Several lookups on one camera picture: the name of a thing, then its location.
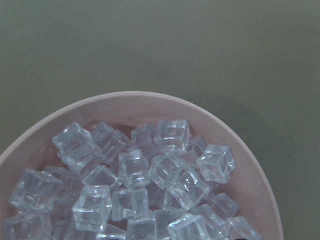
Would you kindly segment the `clear ice cubes pile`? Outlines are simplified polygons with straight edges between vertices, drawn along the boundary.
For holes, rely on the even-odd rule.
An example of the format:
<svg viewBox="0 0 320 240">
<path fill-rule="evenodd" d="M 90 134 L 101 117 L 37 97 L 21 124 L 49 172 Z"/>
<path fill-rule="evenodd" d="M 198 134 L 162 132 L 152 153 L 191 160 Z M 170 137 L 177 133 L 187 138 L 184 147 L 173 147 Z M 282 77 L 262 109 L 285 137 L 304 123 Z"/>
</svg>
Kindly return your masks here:
<svg viewBox="0 0 320 240">
<path fill-rule="evenodd" d="M 8 202 L 6 240 L 259 240 L 238 203 L 216 189 L 236 167 L 231 147 L 190 136 L 185 119 L 126 136 L 104 122 L 52 138 L 63 166 L 25 169 Z"/>
</svg>

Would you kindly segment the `pink bowl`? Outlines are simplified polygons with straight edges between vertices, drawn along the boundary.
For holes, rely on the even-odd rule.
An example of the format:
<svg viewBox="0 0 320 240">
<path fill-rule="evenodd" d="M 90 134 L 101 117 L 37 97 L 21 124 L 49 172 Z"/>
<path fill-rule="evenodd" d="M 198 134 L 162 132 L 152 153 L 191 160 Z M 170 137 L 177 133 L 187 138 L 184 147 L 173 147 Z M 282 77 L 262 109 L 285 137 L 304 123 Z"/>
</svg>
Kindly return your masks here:
<svg viewBox="0 0 320 240">
<path fill-rule="evenodd" d="M 236 162 L 230 181 L 219 190 L 238 202 L 239 215 L 260 233 L 264 240 L 284 237 L 281 218 L 264 171 L 246 144 L 217 117 L 186 100 L 145 91 L 122 91 L 90 97 L 70 104 L 45 117 L 17 140 L 0 157 L 0 217 L 15 213 L 8 198 L 26 168 L 41 169 L 60 160 L 51 139 L 71 123 L 89 129 L 106 122 L 124 133 L 160 119 L 186 119 L 192 135 L 207 143 L 229 145 Z"/>
</svg>

